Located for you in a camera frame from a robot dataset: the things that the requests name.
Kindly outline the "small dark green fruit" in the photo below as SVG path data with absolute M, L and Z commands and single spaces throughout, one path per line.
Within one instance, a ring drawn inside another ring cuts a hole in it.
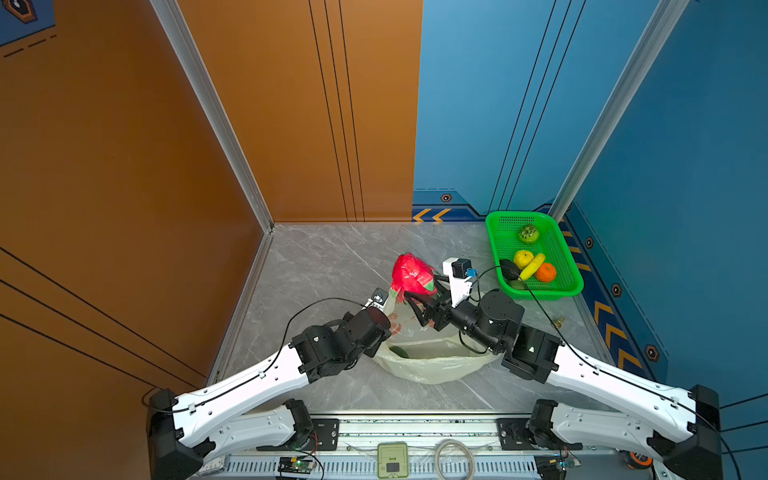
M 523 292 L 529 291 L 529 287 L 527 286 L 527 284 L 524 281 L 520 281 L 520 280 L 508 281 L 507 285 L 511 289 L 516 290 L 516 291 L 523 291 Z

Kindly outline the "yellow translucent plastic bag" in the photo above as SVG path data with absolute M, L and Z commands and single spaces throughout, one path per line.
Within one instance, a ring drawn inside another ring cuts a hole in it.
M 384 313 L 391 336 L 381 344 L 374 361 L 390 374 L 435 385 L 460 380 L 497 359 L 452 325 L 440 331 L 432 325 L 421 326 L 410 306 L 398 301 L 394 291 L 389 294 Z

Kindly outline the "yellow banana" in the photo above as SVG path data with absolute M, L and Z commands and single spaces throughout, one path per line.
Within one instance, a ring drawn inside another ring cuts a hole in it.
M 526 268 L 523 272 L 520 273 L 519 279 L 521 281 L 527 281 L 531 276 L 535 274 L 537 269 L 545 262 L 546 256 L 543 253 L 538 253 L 535 255 L 536 260 L 534 261 L 533 265 Z

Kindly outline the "green plastic mesh basket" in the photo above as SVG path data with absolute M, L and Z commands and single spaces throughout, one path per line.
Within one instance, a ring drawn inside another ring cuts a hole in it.
M 486 217 L 502 290 L 515 299 L 574 297 L 584 280 L 558 223 L 538 212 L 497 211 Z

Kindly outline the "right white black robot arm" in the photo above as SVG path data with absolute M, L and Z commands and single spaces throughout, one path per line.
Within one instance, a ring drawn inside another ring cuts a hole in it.
M 671 387 L 594 359 L 561 336 L 524 324 L 522 306 L 500 290 L 487 293 L 478 304 L 453 304 L 449 294 L 433 298 L 407 292 L 404 300 L 421 325 L 456 327 L 499 356 L 510 373 L 606 405 L 598 411 L 537 401 L 526 424 L 536 446 L 610 447 L 658 461 L 682 479 L 723 478 L 715 391 L 701 385 Z

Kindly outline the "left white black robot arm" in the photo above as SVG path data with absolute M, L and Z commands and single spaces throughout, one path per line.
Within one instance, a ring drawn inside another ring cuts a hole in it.
M 274 355 L 218 383 L 181 395 L 157 391 L 146 402 L 151 478 L 187 479 L 207 461 L 248 447 L 303 445 L 312 427 L 303 403 L 265 414 L 254 408 L 352 368 L 390 335 L 388 317 L 369 305 L 306 328 Z

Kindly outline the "yellow lemon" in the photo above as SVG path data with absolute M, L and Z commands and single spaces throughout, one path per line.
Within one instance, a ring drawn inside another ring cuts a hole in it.
M 535 260 L 536 256 L 528 250 L 518 251 L 513 258 L 513 262 L 520 272 L 523 272 L 526 268 L 532 266 Z

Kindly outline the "red dragon fruit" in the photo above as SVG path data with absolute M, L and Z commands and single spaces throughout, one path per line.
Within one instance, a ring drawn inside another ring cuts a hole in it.
M 434 269 L 411 253 L 401 254 L 393 266 L 390 289 L 396 293 L 399 302 L 405 301 L 406 292 L 434 295 Z

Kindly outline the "orange fruit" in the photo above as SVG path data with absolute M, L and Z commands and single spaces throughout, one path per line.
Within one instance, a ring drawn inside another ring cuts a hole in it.
M 549 262 L 544 262 L 535 272 L 535 278 L 543 283 L 551 283 L 557 278 L 557 269 Z

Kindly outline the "dark brown avocado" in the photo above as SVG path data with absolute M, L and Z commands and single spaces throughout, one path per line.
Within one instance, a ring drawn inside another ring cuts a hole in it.
M 499 261 L 499 268 L 503 278 L 508 282 L 516 281 L 520 277 L 521 270 L 512 260 L 501 259 Z

